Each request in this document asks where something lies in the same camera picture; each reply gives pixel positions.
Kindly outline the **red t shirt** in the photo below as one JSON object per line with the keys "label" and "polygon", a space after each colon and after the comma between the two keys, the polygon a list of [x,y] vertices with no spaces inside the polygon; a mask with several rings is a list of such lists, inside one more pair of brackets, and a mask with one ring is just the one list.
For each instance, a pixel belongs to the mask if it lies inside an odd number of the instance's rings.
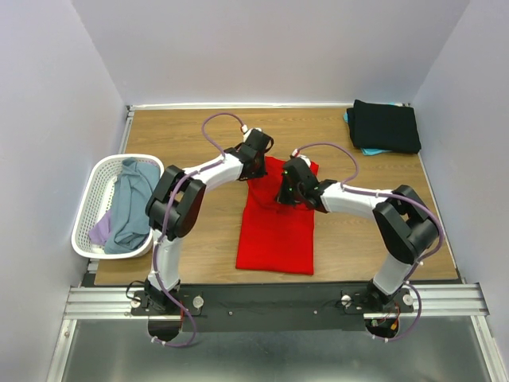
{"label": "red t shirt", "polygon": [[284,162],[266,158],[267,175],[250,179],[243,210],[236,267],[313,275],[315,212],[276,201]]}

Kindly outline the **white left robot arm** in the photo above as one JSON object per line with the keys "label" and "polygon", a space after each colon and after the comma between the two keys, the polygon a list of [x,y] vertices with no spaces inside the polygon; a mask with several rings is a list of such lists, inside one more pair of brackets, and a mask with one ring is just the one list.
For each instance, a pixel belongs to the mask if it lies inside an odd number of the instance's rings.
{"label": "white left robot arm", "polygon": [[205,194],[230,182],[264,177],[265,154],[273,144],[262,130],[248,129],[240,144],[221,150],[217,158],[194,167],[165,169],[146,205],[153,254],[144,291],[157,313],[175,308],[183,239],[196,224]]}

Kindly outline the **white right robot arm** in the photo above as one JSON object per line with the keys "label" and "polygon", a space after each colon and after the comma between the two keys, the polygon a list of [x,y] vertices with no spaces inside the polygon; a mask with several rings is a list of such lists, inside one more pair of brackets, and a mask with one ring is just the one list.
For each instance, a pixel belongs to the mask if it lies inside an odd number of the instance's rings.
{"label": "white right robot arm", "polygon": [[390,191],[353,187],[334,180],[318,181],[309,161],[300,156],[283,164],[276,201],[374,220],[388,255],[361,294],[361,305],[372,311],[382,312],[392,306],[395,295],[418,265],[445,241],[440,221],[408,185]]}

